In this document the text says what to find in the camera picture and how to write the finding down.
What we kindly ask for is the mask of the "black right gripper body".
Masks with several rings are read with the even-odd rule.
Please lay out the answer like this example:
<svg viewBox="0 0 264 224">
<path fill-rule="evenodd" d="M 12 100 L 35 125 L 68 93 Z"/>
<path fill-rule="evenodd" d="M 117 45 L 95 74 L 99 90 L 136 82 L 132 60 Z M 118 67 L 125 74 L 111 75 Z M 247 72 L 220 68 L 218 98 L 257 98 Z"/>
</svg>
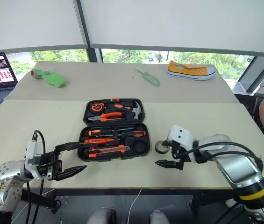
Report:
<svg viewBox="0 0 264 224">
<path fill-rule="evenodd" d="M 171 168 L 183 170 L 184 163 L 191 162 L 187 151 L 183 147 L 181 147 L 181 145 L 176 141 L 171 142 L 171 155 L 174 159 L 173 161 L 170 161 Z"/>
</svg>

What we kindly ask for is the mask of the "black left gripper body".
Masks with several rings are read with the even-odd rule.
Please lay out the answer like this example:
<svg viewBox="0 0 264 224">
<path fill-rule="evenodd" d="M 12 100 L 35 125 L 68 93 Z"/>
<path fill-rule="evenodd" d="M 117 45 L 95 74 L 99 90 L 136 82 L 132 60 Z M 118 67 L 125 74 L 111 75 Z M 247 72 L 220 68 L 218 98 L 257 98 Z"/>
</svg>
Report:
<svg viewBox="0 0 264 224">
<path fill-rule="evenodd" d="M 51 151 L 41 155 L 37 171 L 41 177 L 48 180 L 60 181 L 62 174 L 62 161 L 59 159 L 59 151 Z"/>
</svg>

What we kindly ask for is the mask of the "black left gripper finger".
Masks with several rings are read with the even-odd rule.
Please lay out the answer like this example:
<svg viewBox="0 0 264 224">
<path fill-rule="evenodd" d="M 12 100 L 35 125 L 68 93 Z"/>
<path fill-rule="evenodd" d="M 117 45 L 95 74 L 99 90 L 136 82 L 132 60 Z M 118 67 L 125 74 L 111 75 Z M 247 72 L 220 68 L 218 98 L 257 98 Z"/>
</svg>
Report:
<svg viewBox="0 0 264 224">
<path fill-rule="evenodd" d="M 62 151 L 71 151 L 74 149 L 77 149 L 79 147 L 82 147 L 84 143 L 82 142 L 68 142 L 61 145 L 55 146 L 55 152 L 62 152 Z"/>
<path fill-rule="evenodd" d="M 61 181 L 61 180 L 73 177 L 76 174 L 82 172 L 86 167 L 87 165 L 76 166 L 76 167 L 65 169 L 63 172 L 57 172 L 52 175 L 52 180 Z"/>
</svg>

